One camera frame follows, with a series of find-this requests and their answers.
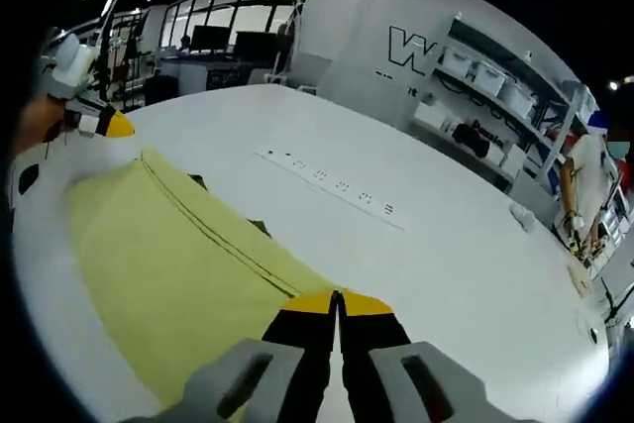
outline face mask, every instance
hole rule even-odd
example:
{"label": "face mask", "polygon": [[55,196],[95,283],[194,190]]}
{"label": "face mask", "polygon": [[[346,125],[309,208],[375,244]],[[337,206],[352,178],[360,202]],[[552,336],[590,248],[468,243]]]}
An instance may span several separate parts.
{"label": "face mask", "polygon": [[615,159],[625,159],[630,150],[630,143],[626,141],[609,141],[607,149]]}

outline hand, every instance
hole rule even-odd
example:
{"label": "hand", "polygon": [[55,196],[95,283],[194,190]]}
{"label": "hand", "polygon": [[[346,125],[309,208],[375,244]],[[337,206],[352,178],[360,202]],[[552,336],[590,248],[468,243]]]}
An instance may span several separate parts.
{"label": "hand", "polygon": [[51,127],[63,119],[65,107],[64,100],[53,98],[44,92],[29,101],[20,115],[20,124],[13,141],[13,158],[42,143]]}
{"label": "hand", "polygon": [[583,240],[583,243],[581,244],[580,253],[583,257],[589,257],[591,249],[592,249],[592,238],[590,237],[590,235],[588,235],[587,237],[585,237],[585,240]]}
{"label": "hand", "polygon": [[575,232],[575,228],[573,227],[573,219],[577,216],[575,211],[568,212],[564,217],[564,229],[568,232],[569,236],[572,236]]}
{"label": "hand", "polygon": [[590,254],[593,258],[596,258],[601,254],[603,249],[605,248],[605,242],[603,240],[593,240],[590,245]]}

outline desk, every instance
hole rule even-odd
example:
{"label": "desk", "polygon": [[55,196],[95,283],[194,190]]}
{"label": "desk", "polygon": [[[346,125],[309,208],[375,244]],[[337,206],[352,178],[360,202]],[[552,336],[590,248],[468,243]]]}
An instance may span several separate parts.
{"label": "desk", "polygon": [[244,86],[254,69],[261,69],[264,75],[272,69],[272,62],[242,61],[227,54],[187,54],[161,61],[161,74],[178,78],[181,96]]}
{"label": "desk", "polygon": [[[321,98],[252,85],[134,111],[129,140],[55,141],[34,148],[40,179],[15,197],[14,246],[36,329],[73,391],[102,421],[156,411],[97,319],[75,269],[62,195],[74,181],[151,145],[203,176],[210,190],[325,277],[384,300],[413,341],[425,340],[481,378],[516,418],[568,421],[608,368],[599,314],[581,301],[568,256],[536,224],[524,233],[510,199],[460,164]],[[402,210],[405,231],[350,206],[255,152],[286,150]],[[595,345],[588,327],[599,330]],[[332,357],[322,422],[352,421]]]}

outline white shelf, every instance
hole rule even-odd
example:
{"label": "white shelf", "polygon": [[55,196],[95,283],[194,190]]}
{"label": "white shelf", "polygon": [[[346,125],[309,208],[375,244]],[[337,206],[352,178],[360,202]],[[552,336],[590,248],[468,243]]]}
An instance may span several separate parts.
{"label": "white shelf", "polygon": [[521,117],[519,114],[517,114],[517,112],[513,111],[508,106],[506,106],[499,98],[493,96],[488,91],[483,90],[472,81],[469,81],[466,78],[456,75],[451,70],[446,69],[441,64],[436,65],[436,69],[434,70],[434,73],[441,73],[441,75],[449,76],[452,80],[461,83],[471,92],[476,93],[478,97],[481,97],[482,99],[486,100],[488,104],[490,104],[491,106],[494,106],[498,111],[503,113],[508,119],[512,120],[513,122],[521,126],[524,130],[528,131],[535,139],[537,139],[537,141],[542,143],[548,149],[551,149],[553,147],[553,143],[548,138],[544,137],[537,129],[535,129],[535,127],[533,127],[533,125],[531,125],[525,118]]}
{"label": "white shelf", "polygon": [[451,137],[449,134],[447,134],[447,133],[445,133],[445,132],[443,132],[443,131],[441,131],[439,129],[436,129],[434,126],[432,126],[432,125],[430,125],[430,124],[428,124],[428,123],[426,123],[424,121],[421,121],[421,120],[417,119],[416,117],[414,117],[414,119],[412,120],[412,124],[418,126],[421,129],[424,129],[428,133],[431,133],[434,136],[442,139],[446,143],[451,144],[454,148],[460,149],[461,151],[464,151],[465,153],[469,154],[472,158],[478,160],[482,165],[484,165],[489,170],[492,170],[496,175],[502,177],[507,182],[513,183],[513,181],[515,180],[509,173],[507,173],[504,170],[502,170],[498,165],[493,165],[491,162],[488,162],[485,159],[479,158],[478,156],[476,156],[474,154],[474,151],[469,149],[467,146],[457,143],[454,140],[454,138]]}
{"label": "white shelf", "polygon": [[[454,19],[449,37],[483,54],[487,59],[495,61],[544,99],[554,101],[553,107],[561,110],[562,117],[566,116],[568,109],[573,107],[571,99],[551,79],[543,75],[522,56],[511,51],[479,28],[462,19]],[[577,114],[573,121],[573,129],[578,133],[587,133],[586,125]]]}

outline person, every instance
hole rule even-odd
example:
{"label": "person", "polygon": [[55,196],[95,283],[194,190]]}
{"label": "person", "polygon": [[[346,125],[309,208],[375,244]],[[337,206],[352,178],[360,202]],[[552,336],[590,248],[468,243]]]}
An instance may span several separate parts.
{"label": "person", "polygon": [[599,212],[619,179],[615,160],[624,160],[629,151],[626,132],[612,128],[608,134],[600,111],[592,114],[587,128],[588,134],[575,143],[561,168],[562,205],[553,224],[553,232],[566,246],[579,240],[581,256],[601,248]]}
{"label": "person", "polygon": [[189,53],[189,48],[191,47],[191,39],[188,35],[183,35],[180,39],[180,49],[178,49],[181,53]]}

